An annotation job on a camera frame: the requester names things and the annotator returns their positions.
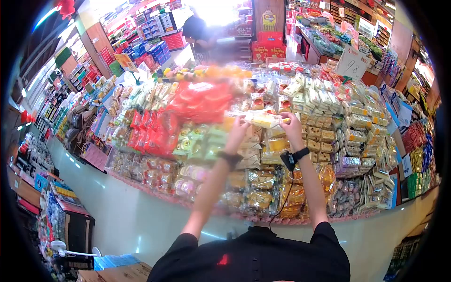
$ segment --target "store aisle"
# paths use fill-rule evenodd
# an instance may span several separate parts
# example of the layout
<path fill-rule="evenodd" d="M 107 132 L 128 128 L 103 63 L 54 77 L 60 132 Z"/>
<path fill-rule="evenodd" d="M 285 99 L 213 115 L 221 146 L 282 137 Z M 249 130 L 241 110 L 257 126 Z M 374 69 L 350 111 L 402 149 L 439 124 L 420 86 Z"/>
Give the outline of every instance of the store aisle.
<path fill-rule="evenodd" d="M 138 253 L 149 265 L 168 250 L 185 224 L 189 211 L 156 199 L 136 188 L 103 174 L 91 166 L 76 166 L 57 139 L 48 141 L 55 167 L 96 219 L 94 245 L 102 254 Z M 434 189 L 423 200 L 411 201 L 367 219 L 332 224 L 351 264 L 351 281 L 382 281 L 393 249 L 432 207 Z M 247 230 L 243 221 L 212 217 L 205 226 L 200 244 L 225 238 L 236 229 Z M 308 242 L 311 226 L 274 226 L 279 237 Z"/>

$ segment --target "hand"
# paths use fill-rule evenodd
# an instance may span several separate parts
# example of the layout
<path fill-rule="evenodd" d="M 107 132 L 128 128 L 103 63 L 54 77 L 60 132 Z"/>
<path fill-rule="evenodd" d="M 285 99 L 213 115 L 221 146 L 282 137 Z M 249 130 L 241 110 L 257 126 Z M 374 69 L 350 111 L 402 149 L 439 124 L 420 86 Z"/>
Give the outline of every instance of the hand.
<path fill-rule="evenodd" d="M 196 43 L 199 44 L 200 46 L 202 46 L 203 48 L 208 48 L 208 47 L 210 47 L 210 45 L 208 44 L 208 42 L 205 41 L 205 40 L 202 40 L 202 39 L 196 40 Z"/>
<path fill-rule="evenodd" d="M 282 112 L 281 116 L 285 118 L 290 118 L 289 123 L 280 122 L 281 128 L 285 131 L 288 140 L 294 151 L 297 152 L 305 148 L 304 142 L 302 141 L 302 125 L 300 120 L 290 112 Z"/>
<path fill-rule="evenodd" d="M 237 116 L 233 122 L 232 129 L 230 130 L 224 148 L 224 152 L 229 155 L 236 155 L 238 148 L 246 135 L 247 129 L 251 126 L 249 122 L 243 120 L 245 116 L 246 115 Z"/>

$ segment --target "black top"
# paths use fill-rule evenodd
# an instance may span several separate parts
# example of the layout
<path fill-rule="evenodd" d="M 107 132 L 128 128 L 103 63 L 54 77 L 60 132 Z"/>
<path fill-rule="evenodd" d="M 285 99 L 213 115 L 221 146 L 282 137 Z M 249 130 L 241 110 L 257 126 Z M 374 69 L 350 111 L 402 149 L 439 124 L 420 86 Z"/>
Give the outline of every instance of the black top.
<path fill-rule="evenodd" d="M 189 17 L 183 25 L 183 36 L 191 37 L 192 39 L 202 39 L 208 41 L 210 39 L 210 33 L 207 30 L 207 24 L 201 18 L 193 16 Z M 194 44 L 194 51 L 197 53 L 203 53 L 206 50 L 199 44 Z"/>
<path fill-rule="evenodd" d="M 200 246 L 184 233 L 156 262 L 147 282 L 278 280 L 350 280 L 348 257 L 328 222 L 318 224 L 310 243 L 278 238 L 266 227 Z"/>

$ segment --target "black cable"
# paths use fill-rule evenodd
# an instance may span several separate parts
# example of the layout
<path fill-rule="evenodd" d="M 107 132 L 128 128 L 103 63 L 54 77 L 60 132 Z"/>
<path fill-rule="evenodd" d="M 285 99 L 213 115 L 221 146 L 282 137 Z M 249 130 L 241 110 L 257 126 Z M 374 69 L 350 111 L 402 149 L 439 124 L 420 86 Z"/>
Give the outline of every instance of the black cable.
<path fill-rule="evenodd" d="M 269 221 L 269 230 L 272 232 L 272 230 L 271 230 L 271 222 L 274 220 L 274 218 L 276 218 L 276 216 L 278 216 L 281 212 L 282 212 L 282 210 L 283 210 L 283 208 L 285 207 L 285 204 L 286 204 L 286 201 L 288 200 L 288 197 L 290 196 L 290 192 L 291 192 L 291 188 L 293 187 L 293 183 L 295 182 L 295 174 L 293 173 L 293 172 L 291 172 L 291 186 L 290 186 L 290 190 L 288 190 L 288 194 L 287 194 L 287 196 L 286 196 L 286 199 L 285 199 L 285 201 L 283 202 L 283 205 L 282 205 L 282 207 L 281 207 L 281 210 L 275 215 L 275 216 L 273 216 L 272 218 L 271 218 L 271 220 Z"/>

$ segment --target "ceiling light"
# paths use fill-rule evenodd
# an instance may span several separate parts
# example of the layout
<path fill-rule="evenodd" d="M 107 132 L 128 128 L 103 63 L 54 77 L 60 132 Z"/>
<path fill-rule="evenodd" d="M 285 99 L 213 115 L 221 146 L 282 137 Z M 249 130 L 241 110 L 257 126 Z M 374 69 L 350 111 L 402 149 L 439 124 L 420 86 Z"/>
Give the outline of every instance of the ceiling light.
<path fill-rule="evenodd" d="M 392 8 L 393 10 L 396 10 L 396 7 L 390 3 L 385 3 L 385 6 Z"/>
<path fill-rule="evenodd" d="M 48 13 L 45 14 L 45 16 L 43 16 L 39 22 L 37 22 L 37 24 L 34 26 L 33 31 L 35 31 L 35 29 L 43 22 L 46 20 L 46 18 L 50 17 L 51 14 L 53 14 L 53 12 L 57 11 L 58 7 L 54 7 L 53 9 L 51 9 Z"/>

